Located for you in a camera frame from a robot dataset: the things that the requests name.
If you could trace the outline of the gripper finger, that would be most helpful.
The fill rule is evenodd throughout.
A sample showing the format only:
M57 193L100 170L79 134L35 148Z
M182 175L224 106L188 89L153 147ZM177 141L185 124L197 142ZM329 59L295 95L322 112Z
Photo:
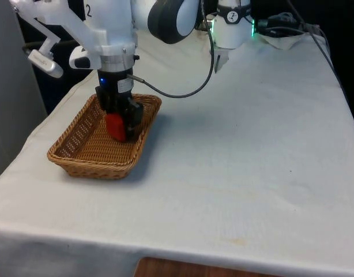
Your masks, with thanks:
M95 89L96 89L96 95L97 95L97 99L99 101L100 108L104 112L108 113L108 93L107 93L107 91L101 86L97 86Z
M133 98L127 97L120 103L120 114L125 126L126 141L134 137L135 128L142 122L144 106Z

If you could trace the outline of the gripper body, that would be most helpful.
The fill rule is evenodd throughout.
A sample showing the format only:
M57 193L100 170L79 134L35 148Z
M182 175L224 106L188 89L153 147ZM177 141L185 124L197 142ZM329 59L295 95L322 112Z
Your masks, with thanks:
M132 69L121 72L97 71L99 86L103 87L108 93L108 112L120 112L120 103L122 99L130 97L133 86L126 89L119 89L119 81L128 81L127 76L133 74Z

